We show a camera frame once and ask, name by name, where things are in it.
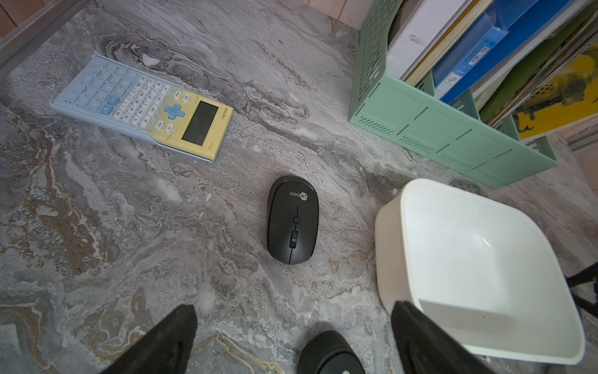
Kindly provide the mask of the black slim mouse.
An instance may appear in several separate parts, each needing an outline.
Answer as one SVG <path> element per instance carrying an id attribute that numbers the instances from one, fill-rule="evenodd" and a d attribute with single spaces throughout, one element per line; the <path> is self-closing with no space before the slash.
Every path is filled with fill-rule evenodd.
<path id="1" fill-rule="evenodd" d="M 267 249 L 281 263 L 308 261 L 319 230 L 319 197 L 313 185 L 295 175 L 279 177 L 268 199 Z"/>

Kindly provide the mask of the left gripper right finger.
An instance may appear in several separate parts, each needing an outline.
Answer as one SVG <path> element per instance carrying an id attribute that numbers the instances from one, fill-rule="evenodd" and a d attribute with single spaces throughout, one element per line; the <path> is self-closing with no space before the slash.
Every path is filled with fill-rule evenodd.
<path id="1" fill-rule="evenodd" d="M 405 373 L 492 372 L 410 302 L 394 304 L 391 325 Z"/>

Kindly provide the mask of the dark grey mouse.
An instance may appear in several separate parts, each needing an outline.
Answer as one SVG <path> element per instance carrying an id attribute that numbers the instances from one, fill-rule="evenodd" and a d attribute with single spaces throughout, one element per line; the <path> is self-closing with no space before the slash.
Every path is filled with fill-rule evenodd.
<path id="1" fill-rule="evenodd" d="M 365 374 L 365 371 L 345 338 L 335 330 L 328 330 L 306 344 L 297 363 L 297 373 Z"/>

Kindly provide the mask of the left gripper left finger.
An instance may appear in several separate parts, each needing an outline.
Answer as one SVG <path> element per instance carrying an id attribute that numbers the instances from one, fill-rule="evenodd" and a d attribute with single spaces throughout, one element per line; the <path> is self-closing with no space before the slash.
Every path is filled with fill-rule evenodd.
<path id="1" fill-rule="evenodd" d="M 197 327 L 194 306 L 179 305 L 103 372 L 185 373 Z"/>

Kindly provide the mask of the white storage box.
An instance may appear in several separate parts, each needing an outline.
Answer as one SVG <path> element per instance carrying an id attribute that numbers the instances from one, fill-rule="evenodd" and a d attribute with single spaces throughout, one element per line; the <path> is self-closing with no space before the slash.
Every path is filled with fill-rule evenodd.
<path id="1" fill-rule="evenodd" d="M 469 352 L 575 365 L 579 312 L 548 239 L 525 213 L 415 179 L 375 219 L 378 294 L 407 301 Z"/>

